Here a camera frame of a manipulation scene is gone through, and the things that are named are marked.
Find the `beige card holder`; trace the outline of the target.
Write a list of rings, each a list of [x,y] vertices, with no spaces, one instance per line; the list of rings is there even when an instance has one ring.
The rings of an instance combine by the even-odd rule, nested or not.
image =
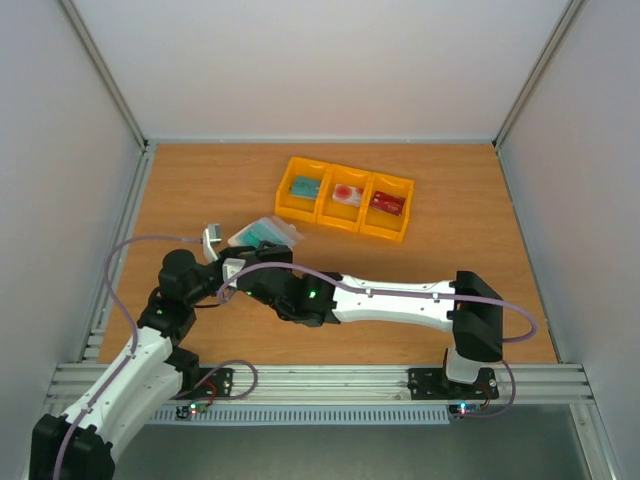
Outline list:
[[[258,247],[261,242],[271,242],[293,248],[304,236],[292,224],[277,216],[262,217],[228,239],[232,247]]]

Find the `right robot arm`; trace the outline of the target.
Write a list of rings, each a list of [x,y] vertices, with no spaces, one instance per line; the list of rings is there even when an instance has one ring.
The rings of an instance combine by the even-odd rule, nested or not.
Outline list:
[[[475,387],[484,365],[503,360],[502,298],[474,272],[435,283],[384,283],[295,267],[289,249],[276,255],[272,249],[250,256],[232,286],[284,321],[308,327],[381,321],[449,333],[441,383],[457,397]]]

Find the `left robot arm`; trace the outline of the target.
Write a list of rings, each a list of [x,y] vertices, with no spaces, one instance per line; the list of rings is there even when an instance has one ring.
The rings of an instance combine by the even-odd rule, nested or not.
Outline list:
[[[124,449],[167,401],[195,395],[199,357],[181,348],[195,307],[224,293],[244,267],[233,249],[200,265],[188,250],[167,254],[159,284],[132,335],[94,384],[59,416],[45,414],[31,437],[31,479],[110,479]]]

